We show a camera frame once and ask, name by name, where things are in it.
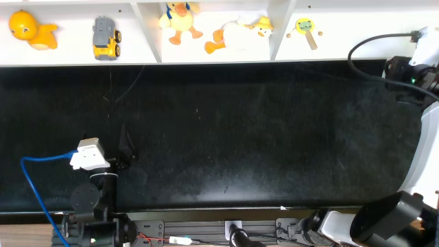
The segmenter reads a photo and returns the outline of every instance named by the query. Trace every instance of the duck beak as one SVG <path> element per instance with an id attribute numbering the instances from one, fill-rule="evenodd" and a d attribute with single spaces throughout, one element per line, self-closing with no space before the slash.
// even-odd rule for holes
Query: duck beak
<path id="1" fill-rule="evenodd" d="M 186 5 L 184 3 L 179 3 L 176 6 L 176 13 L 181 17 L 185 17 L 187 14 Z"/>

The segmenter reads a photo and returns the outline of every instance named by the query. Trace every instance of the blue scarf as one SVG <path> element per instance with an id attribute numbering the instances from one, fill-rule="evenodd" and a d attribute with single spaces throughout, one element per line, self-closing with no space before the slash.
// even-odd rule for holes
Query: blue scarf
<path id="1" fill-rule="evenodd" d="M 170 19 L 172 19 L 172 16 L 171 16 L 171 8 L 167 5 L 167 3 L 166 3 L 166 8 L 167 8 L 167 10 L 166 10 L 166 15 L 167 15 L 167 18 L 169 18 L 169 20 L 170 20 Z M 189 4 L 188 4 L 188 3 L 186 3 L 186 9 L 187 9 L 187 10 L 190 10 L 190 9 L 191 9 L 191 7 L 189 7 Z"/>

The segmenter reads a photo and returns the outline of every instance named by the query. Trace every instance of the yellow and gray toy truck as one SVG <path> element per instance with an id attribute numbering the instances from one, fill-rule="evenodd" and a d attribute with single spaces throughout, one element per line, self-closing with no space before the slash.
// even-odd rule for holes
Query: yellow and gray toy truck
<path id="1" fill-rule="evenodd" d="M 93 52 L 98 60 L 116 60 L 121 55 L 117 45 L 122 41 L 121 32 L 116 30 L 115 22 L 108 17 L 98 17 L 93 26 Z"/>

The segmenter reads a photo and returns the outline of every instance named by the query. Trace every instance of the white cable connector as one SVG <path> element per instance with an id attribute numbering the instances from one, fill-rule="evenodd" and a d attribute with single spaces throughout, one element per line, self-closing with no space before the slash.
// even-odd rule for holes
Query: white cable connector
<path id="1" fill-rule="evenodd" d="M 73 169 L 86 170 L 110 167 L 110 163 L 104 158 L 104 149 L 98 138 L 81 140 L 78 152 L 71 157 L 70 165 L 73 166 Z"/>

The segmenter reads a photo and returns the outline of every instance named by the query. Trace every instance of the plush duck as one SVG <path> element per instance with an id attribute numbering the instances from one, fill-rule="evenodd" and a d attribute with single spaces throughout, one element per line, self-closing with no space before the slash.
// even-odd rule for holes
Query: plush duck
<path id="1" fill-rule="evenodd" d="M 37 50 L 56 49 L 58 43 L 52 31 L 58 29 L 54 24 L 39 24 L 28 12 L 20 10 L 9 19 L 9 29 L 15 38 L 27 40 L 29 45 Z"/>
<path id="2" fill-rule="evenodd" d="M 234 50 L 247 49 L 257 44 L 255 42 L 257 39 L 270 37 L 272 30 L 270 20 L 265 16 L 254 25 L 227 23 L 222 29 L 213 32 L 215 42 L 207 42 L 204 49 L 208 54 L 225 47 Z"/>
<path id="3" fill-rule="evenodd" d="M 181 34 L 185 31 L 192 33 L 192 38 L 199 38 L 203 33 L 193 28 L 193 16 L 190 10 L 198 13 L 200 7 L 196 3 L 169 2 L 166 3 L 166 14 L 160 18 L 160 27 L 172 27 L 176 35 L 169 39 L 174 45 L 181 44 Z"/>

